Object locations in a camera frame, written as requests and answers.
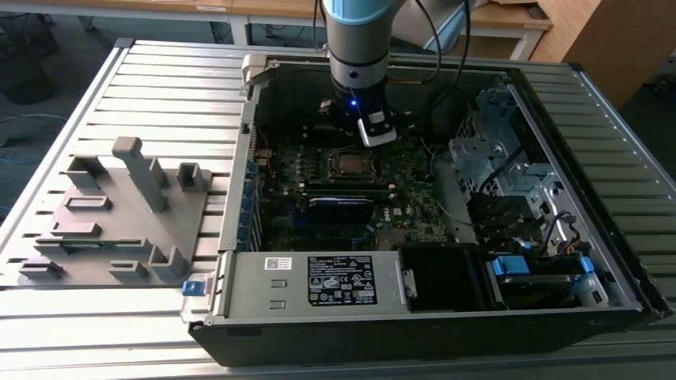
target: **metal slotted surface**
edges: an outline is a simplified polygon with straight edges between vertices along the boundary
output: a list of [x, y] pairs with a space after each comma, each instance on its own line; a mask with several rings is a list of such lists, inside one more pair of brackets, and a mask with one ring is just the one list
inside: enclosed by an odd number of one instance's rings
[[[160, 157], [166, 168], [190, 159], [216, 174], [192, 263], [194, 272], [214, 269], [244, 102], [239, 91], [242, 59], [252, 51], [314, 56], [302, 49], [154, 41], [115, 49], [0, 229], [0, 239], [10, 237], [0, 243], [3, 262], [31, 252], [30, 236], [48, 227], [50, 213], [71, 185], [59, 175], [68, 156], [100, 154], [106, 165], [120, 165], [110, 155], [112, 142], [119, 135], [136, 135], [144, 140], [144, 154]], [[396, 59], [430, 61], [419, 56]], [[471, 64], [515, 66], [514, 62], [483, 59], [471, 60]], [[518, 67], [663, 294], [674, 301], [674, 183], [582, 73], [566, 65], [519, 63]], [[178, 316], [182, 303], [178, 289], [0, 292], [0, 371], [7, 371], [0, 377], [263, 377], [295, 372], [316, 378], [518, 367], [522, 369], [514, 371], [539, 374], [538, 368], [564, 364], [555, 371], [584, 375], [586, 363], [594, 363], [598, 371], [602, 363], [647, 367], [655, 360], [676, 357], [676, 322], [667, 319], [639, 331], [598, 336], [554, 354], [330, 367], [223, 368], [187, 333]]]

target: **metal case frame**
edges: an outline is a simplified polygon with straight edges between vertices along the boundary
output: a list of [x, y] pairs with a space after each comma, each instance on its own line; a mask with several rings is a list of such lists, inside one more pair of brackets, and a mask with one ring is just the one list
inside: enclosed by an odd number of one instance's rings
[[[296, 59], [287, 56], [252, 59], [258, 76], [247, 76], [250, 100], [259, 102], [260, 88], [268, 74], [283, 65], [326, 65], [326, 59]], [[406, 59], [392, 63], [398, 68], [431, 67]], [[444, 70], [456, 66], [444, 65]], [[578, 214], [592, 224], [595, 240], [610, 252], [638, 303], [606, 310], [527, 310], [476, 313], [415, 313], [411, 315], [363, 315], [307, 318], [232, 318], [232, 278], [238, 255], [226, 250], [216, 268], [216, 286], [211, 294], [211, 312], [204, 323], [191, 324], [190, 332], [219, 364], [230, 367], [255, 365], [327, 364], [380, 359], [448, 359], [472, 355], [514, 355], [555, 351], [587, 338], [651, 323], [671, 315], [668, 303], [651, 280], [638, 254], [592, 188], [587, 174], [556, 129], [536, 91], [518, 67], [468, 66], [468, 71], [506, 72], [508, 88], [520, 106], [538, 142], [564, 182]], [[226, 220], [236, 220], [226, 214]], [[234, 238], [234, 229], [222, 230], [222, 239]], [[440, 337], [454, 343], [435, 342]]]

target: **motherboard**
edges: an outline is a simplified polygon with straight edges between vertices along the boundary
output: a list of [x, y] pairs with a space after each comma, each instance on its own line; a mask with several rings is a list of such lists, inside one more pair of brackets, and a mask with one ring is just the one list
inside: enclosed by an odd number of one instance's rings
[[328, 125], [260, 131], [262, 248], [391, 250], [447, 241], [427, 149], [410, 135], [367, 149]]

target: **white sticker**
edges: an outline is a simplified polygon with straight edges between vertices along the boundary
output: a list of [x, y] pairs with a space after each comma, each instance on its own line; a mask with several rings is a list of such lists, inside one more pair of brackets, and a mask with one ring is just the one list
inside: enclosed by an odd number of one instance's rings
[[266, 257], [267, 271], [291, 271], [292, 258], [291, 257]]
[[526, 29], [548, 29], [550, 26], [548, 25], [538, 25], [538, 24], [526, 24], [524, 28]]
[[226, 12], [226, 8], [220, 6], [196, 6], [198, 10], [210, 10], [211, 12]]

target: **warning label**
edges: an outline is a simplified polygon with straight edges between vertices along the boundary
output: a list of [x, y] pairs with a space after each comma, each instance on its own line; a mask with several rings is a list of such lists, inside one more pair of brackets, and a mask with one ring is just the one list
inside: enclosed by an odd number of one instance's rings
[[308, 301], [312, 306], [378, 304], [371, 256], [308, 257]]

